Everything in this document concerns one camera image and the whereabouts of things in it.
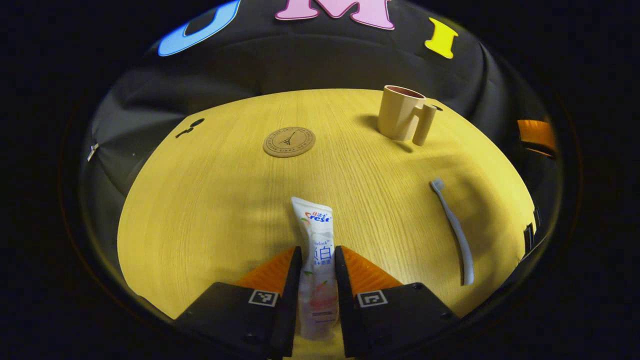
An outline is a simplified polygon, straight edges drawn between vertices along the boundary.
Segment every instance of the toothbrush head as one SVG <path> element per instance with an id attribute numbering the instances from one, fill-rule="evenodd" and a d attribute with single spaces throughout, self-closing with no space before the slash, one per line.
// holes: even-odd
<path id="1" fill-rule="evenodd" d="M 431 187 L 433 188 L 434 191 L 439 192 L 440 190 L 444 189 L 444 181 L 442 181 L 442 179 L 437 177 L 435 180 L 431 182 Z"/>

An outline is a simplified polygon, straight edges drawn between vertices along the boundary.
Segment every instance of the toothpaste tube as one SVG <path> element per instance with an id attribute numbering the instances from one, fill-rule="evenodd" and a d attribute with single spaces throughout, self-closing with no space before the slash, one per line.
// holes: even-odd
<path id="1" fill-rule="evenodd" d="M 292 197 L 291 203 L 309 244 L 309 255 L 302 265 L 298 290 L 301 334 L 309 340 L 330 340 L 332 327 L 338 320 L 333 210 L 297 197 Z"/>

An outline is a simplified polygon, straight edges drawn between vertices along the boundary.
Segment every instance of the yellow letter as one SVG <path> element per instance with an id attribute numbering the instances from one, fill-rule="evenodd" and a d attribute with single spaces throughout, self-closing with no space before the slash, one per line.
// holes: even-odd
<path id="1" fill-rule="evenodd" d="M 431 40 L 425 41 L 424 45 L 447 59 L 453 59 L 451 46 L 453 45 L 453 38 L 458 36 L 458 33 L 432 17 L 429 20 L 435 25 L 435 29 L 433 29 Z"/>

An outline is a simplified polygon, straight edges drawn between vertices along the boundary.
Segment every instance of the cup handle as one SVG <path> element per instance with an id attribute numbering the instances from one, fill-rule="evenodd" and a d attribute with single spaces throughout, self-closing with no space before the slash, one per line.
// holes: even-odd
<path id="1" fill-rule="evenodd" d="M 413 114 L 418 116 L 418 126 L 415 128 L 412 142 L 415 145 L 423 146 L 424 141 L 427 138 L 429 128 L 433 122 L 433 116 L 436 113 L 436 108 L 429 104 L 418 105 L 413 108 Z"/>

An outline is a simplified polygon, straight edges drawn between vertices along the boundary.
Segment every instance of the pink letter m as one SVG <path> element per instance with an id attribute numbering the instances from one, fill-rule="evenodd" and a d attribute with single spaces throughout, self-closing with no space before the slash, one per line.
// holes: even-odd
<path id="1" fill-rule="evenodd" d="M 354 4 L 358 11 L 351 18 L 361 24 L 375 28 L 393 30 L 389 21 L 387 1 L 390 0 L 316 0 L 330 17 L 343 16 Z M 311 8 L 311 0 L 287 0 L 287 8 L 276 14 L 278 20 L 311 19 L 318 16 L 319 11 Z"/>

